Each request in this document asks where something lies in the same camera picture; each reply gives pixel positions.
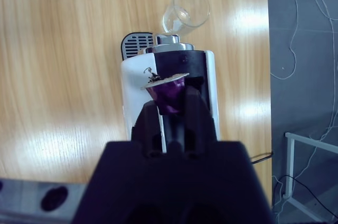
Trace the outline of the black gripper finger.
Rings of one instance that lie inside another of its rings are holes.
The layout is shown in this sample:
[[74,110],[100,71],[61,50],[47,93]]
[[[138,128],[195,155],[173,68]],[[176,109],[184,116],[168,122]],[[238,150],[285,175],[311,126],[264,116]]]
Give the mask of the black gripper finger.
[[131,141],[140,143],[145,157],[163,155],[161,128],[157,105],[154,101],[146,102],[132,127]]
[[186,155],[204,155],[208,145],[216,141],[214,119],[207,104],[197,89],[187,86],[184,96],[184,152]]

